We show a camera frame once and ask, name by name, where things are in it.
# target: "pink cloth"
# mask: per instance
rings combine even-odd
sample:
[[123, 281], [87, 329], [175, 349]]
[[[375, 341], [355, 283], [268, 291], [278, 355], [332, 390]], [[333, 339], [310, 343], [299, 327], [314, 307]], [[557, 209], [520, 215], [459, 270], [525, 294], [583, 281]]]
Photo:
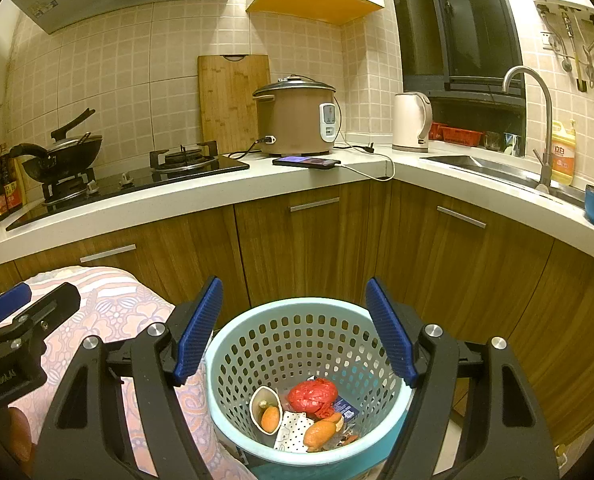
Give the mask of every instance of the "pink cloth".
[[[64, 282], [78, 288], [82, 297], [80, 309], [46, 339], [47, 350], [42, 357], [42, 367], [48, 375], [46, 384], [12, 404], [28, 417], [34, 442], [37, 442], [55, 390], [85, 336], [94, 334], [105, 342], [131, 338], [149, 324], [165, 321], [173, 309], [173, 305], [128, 272], [111, 267], [67, 267], [39, 274], [27, 281], [33, 293], [32, 302]], [[186, 423], [213, 478], [255, 480], [252, 473], [217, 440], [205, 396], [205, 362], [202, 361], [197, 373], [175, 391]], [[136, 463], [143, 471], [155, 475], [132, 379], [124, 381], [122, 393]]]

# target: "white kettle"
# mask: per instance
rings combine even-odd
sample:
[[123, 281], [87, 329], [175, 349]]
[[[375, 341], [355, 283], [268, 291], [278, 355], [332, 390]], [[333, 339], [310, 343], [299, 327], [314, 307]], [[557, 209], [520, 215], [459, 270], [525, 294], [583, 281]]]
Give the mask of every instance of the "white kettle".
[[428, 133], [433, 124], [430, 100], [421, 92], [395, 95], [392, 118], [392, 149], [403, 152], [427, 152]]

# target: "stainless steel sink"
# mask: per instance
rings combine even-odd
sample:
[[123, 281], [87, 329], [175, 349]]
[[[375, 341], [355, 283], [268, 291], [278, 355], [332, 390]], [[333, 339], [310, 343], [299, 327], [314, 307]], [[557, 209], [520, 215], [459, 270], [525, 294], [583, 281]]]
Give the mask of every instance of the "stainless steel sink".
[[[508, 164], [500, 164], [483, 158], [477, 158], [469, 155], [439, 155], [425, 156], [426, 160], [440, 162], [453, 168], [459, 168], [472, 173], [482, 174], [494, 180], [500, 180], [506, 184], [526, 187], [532, 190], [539, 185], [539, 174], [532, 171], [522, 170]], [[564, 202], [574, 206], [584, 208], [584, 199], [586, 194], [576, 187], [564, 186], [558, 182], [552, 181], [550, 195], [555, 196]]]

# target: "countertop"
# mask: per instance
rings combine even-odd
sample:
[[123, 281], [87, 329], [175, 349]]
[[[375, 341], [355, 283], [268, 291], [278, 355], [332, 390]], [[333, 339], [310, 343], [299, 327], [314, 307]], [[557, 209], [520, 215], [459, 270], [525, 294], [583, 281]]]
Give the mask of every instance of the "countertop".
[[[478, 148], [447, 146], [443, 142], [431, 142], [429, 153], [397, 152], [389, 146], [378, 146], [376, 152], [392, 158], [397, 180], [494, 211], [545, 232], [594, 257], [594, 226], [587, 221], [582, 209], [533, 190], [424, 160], [424, 157], [456, 152], [514, 164], [539, 173], [536, 162]], [[391, 164], [386, 159], [355, 150], [333, 150], [327, 158], [336, 158], [347, 166], [374, 176], [383, 176], [386, 171], [391, 171]], [[273, 166], [270, 158], [261, 155], [249, 155], [244, 160], [250, 165], [249, 170], [185, 180], [120, 195], [73, 208], [7, 232], [6, 226], [37, 202], [29, 204], [0, 222], [0, 264], [134, 225], [283, 193], [365, 179], [347, 168], [322, 171]]]

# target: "rice cooker control panel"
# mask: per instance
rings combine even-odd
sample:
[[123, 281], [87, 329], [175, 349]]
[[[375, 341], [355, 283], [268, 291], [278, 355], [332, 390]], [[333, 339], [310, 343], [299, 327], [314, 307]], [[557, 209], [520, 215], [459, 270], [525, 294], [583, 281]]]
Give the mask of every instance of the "rice cooker control panel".
[[326, 142], [334, 142], [337, 136], [337, 114], [335, 105], [332, 103], [322, 103], [319, 105], [319, 132], [321, 138]]

